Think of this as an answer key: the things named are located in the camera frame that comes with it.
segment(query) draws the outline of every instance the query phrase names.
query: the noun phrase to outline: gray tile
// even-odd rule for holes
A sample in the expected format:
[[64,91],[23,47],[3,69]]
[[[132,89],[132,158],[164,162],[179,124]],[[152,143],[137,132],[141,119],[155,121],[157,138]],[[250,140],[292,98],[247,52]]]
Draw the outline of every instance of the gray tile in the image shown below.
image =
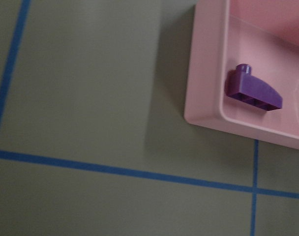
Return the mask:
[[251,185],[253,140],[183,119],[195,2],[32,1],[0,149]]
[[11,43],[20,1],[0,0],[0,81]]
[[299,236],[299,200],[258,196],[256,236]]
[[258,186],[299,193],[299,150],[259,142]]
[[251,194],[0,160],[0,236],[244,236]]

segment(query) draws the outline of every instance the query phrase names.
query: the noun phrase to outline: pink plastic box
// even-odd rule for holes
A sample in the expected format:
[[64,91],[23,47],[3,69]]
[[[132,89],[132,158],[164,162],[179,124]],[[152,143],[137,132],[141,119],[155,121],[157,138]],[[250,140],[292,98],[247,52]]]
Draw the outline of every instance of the pink plastic box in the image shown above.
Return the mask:
[[[283,97],[264,111],[230,98],[238,64]],[[185,103],[190,124],[299,149],[299,0],[200,0],[195,9]]]

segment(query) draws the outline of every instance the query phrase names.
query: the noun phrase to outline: pink tray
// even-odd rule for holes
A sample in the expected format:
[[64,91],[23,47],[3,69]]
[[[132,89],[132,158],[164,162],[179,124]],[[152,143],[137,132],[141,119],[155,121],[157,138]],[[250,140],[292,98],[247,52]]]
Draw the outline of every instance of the pink tray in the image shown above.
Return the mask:
[[[238,64],[283,97],[262,109],[227,97]],[[200,0],[195,9],[185,104],[190,124],[299,149],[299,0]]]

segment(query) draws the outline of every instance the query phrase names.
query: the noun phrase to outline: purple building block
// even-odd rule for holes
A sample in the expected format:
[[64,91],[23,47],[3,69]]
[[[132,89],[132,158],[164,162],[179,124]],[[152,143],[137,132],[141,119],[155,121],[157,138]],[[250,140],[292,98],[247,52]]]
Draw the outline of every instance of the purple building block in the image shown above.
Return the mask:
[[251,75],[251,66],[240,64],[229,78],[226,95],[266,111],[282,108],[283,98],[266,82]]

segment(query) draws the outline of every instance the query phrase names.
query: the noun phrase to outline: purple toy block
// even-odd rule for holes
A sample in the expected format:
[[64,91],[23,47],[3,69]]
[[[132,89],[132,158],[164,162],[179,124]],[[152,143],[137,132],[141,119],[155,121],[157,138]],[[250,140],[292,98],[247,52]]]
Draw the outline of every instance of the purple toy block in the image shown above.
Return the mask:
[[275,89],[251,75],[248,64],[236,67],[236,72],[229,78],[226,95],[266,111],[281,109],[283,103]]

